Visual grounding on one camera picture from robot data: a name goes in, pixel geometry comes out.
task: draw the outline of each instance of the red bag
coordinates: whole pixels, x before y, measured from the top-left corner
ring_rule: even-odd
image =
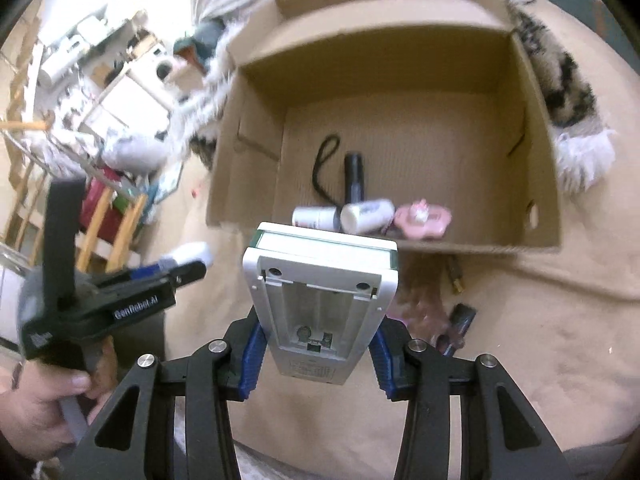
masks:
[[[116,182],[120,181],[120,176],[111,168],[104,167],[102,168],[102,172],[109,180],[114,180]],[[89,184],[89,189],[87,190],[84,201],[82,202],[82,211],[80,212],[80,225],[85,230],[89,228],[91,218],[94,216],[95,208],[98,205],[98,201],[100,200],[105,187],[106,186],[99,180],[95,178],[91,179],[91,184]],[[102,225],[98,231],[98,238],[113,244],[116,234],[118,233],[118,229],[120,228],[120,224],[122,223],[122,217],[122,213],[111,206],[102,220]]]

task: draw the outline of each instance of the pink toy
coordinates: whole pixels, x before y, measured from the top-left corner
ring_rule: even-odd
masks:
[[[442,238],[450,222],[451,211],[426,200],[400,206],[394,216],[394,224],[409,240]]]

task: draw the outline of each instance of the black and white fur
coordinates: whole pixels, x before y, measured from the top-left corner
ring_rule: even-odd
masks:
[[[615,161],[612,130],[603,124],[591,85],[555,35],[516,4],[508,2],[508,8],[551,118],[560,187],[567,193],[585,191]]]

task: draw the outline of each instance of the wire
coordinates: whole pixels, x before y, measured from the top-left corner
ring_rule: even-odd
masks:
[[[331,148],[329,153],[325,154],[327,147],[331,143],[334,144],[333,147]],[[331,196],[329,196],[324,187],[322,187],[322,185],[318,181],[318,173],[320,173],[320,169],[322,168],[322,166],[324,166],[326,161],[328,161],[332,156],[335,155],[335,153],[338,151],[338,148],[340,148],[340,136],[338,134],[329,134],[324,138],[322,144],[320,144],[320,148],[318,149],[318,154],[316,155],[314,170],[311,174],[311,183],[313,184],[314,189],[316,190],[316,193],[318,193],[318,195],[320,195],[328,203],[335,205],[338,209],[340,209],[342,205],[338,201],[334,200]]]

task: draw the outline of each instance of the cardboard box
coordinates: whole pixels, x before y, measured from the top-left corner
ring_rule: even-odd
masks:
[[[421,251],[500,253],[559,245],[548,116],[503,0],[275,0],[229,46],[238,67],[218,140],[207,223],[289,224],[321,205],[321,171],[343,199],[346,151],[363,153],[368,200],[451,209]]]

